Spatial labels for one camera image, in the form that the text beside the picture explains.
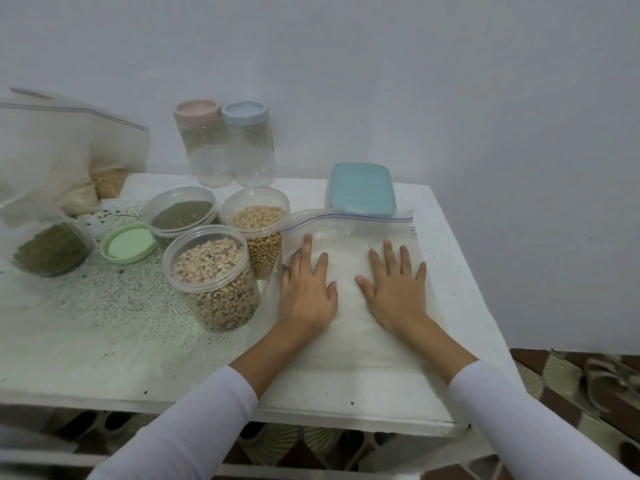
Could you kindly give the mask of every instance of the person's left hand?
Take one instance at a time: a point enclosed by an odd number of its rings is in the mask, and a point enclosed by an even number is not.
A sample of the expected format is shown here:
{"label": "person's left hand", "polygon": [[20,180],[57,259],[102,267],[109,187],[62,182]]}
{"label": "person's left hand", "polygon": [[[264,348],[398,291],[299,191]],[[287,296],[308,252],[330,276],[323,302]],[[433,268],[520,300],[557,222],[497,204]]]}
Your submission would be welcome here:
{"label": "person's left hand", "polygon": [[309,341],[325,331],[338,309],[336,282],[326,285],[329,255],[322,253],[313,271],[311,244],[307,234],[302,249],[293,256],[291,268],[284,270],[279,320]]}

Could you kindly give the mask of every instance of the hand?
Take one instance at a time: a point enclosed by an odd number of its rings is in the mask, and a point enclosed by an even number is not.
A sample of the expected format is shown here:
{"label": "hand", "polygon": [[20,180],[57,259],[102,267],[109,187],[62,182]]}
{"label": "hand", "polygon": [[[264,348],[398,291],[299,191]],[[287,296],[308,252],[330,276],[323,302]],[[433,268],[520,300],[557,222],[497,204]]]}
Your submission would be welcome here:
{"label": "hand", "polygon": [[424,295],[427,265],[421,262],[414,278],[411,256],[405,246],[400,246],[400,263],[389,240],[385,240],[384,249],[386,264],[380,261],[377,252],[369,250],[374,282],[364,276],[357,276],[356,282],[378,323],[407,339],[414,325],[429,320]]}
{"label": "hand", "polygon": [[322,253],[316,270],[311,270],[310,235],[294,256],[291,268],[284,270],[280,320],[309,341],[329,326],[338,309],[338,290],[335,282],[326,285],[329,255]]}

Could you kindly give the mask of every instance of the speckled table surface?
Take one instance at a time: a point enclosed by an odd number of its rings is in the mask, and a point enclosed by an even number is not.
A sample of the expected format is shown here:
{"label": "speckled table surface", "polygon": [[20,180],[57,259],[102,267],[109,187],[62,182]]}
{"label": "speckled table surface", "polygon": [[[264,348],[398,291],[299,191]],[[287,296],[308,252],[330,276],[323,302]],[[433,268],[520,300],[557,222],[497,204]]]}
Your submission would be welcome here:
{"label": "speckled table surface", "polygon": [[[135,221],[140,207],[188,176],[131,175],[119,199],[85,217],[94,237]],[[320,208],[325,180],[276,179],[292,211]],[[396,184],[414,222],[447,330],[472,352],[520,379],[430,188]],[[214,193],[223,200],[240,187]],[[116,266],[97,251],[66,276],[40,280],[0,262],[0,403],[160,412],[244,351],[251,322],[210,333],[164,280],[156,251]],[[444,436],[466,427],[444,384],[415,371],[290,369],[263,398],[255,420]]]}

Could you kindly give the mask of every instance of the round container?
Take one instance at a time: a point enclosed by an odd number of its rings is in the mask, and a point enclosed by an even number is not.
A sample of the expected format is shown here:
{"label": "round container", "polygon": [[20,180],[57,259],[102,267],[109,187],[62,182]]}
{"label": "round container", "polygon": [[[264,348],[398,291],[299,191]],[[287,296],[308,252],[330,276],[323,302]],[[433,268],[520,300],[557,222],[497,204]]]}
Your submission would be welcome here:
{"label": "round container", "polygon": [[267,107],[253,101],[227,104],[222,117],[228,126],[236,182],[244,187],[271,185],[276,159]]}
{"label": "round container", "polygon": [[173,109],[191,171],[206,187],[224,187],[234,181],[229,135],[220,106],[211,99],[196,99]]}
{"label": "round container", "polygon": [[84,263],[92,248],[90,236],[36,192],[0,205],[0,252],[27,273],[66,274]]}
{"label": "round container", "polygon": [[269,279],[278,260],[282,250],[280,224],[290,211],[288,197],[270,187],[240,190],[222,204],[222,222],[246,238],[260,280]]}
{"label": "round container", "polygon": [[164,252],[162,266],[206,330],[235,330],[260,304],[248,245],[235,229],[211,225],[188,231]]}
{"label": "round container", "polygon": [[131,264],[146,258],[156,248],[147,226],[134,223],[109,233],[100,245],[100,254],[114,264]]}
{"label": "round container", "polygon": [[156,195],[142,209],[142,220],[161,250],[190,229],[218,217],[216,197],[202,187],[180,187]]}

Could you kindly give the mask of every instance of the white long-sleeve shirt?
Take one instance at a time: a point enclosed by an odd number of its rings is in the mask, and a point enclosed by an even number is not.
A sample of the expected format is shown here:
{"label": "white long-sleeve shirt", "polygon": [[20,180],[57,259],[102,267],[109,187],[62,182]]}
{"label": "white long-sleeve shirt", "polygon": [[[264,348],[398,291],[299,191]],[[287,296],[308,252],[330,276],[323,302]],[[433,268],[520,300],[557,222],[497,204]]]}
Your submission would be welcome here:
{"label": "white long-sleeve shirt", "polygon": [[[517,480],[637,480],[610,457],[484,362],[449,385]],[[89,480],[209,480],[258,405],[230,367],[182,397]]]}

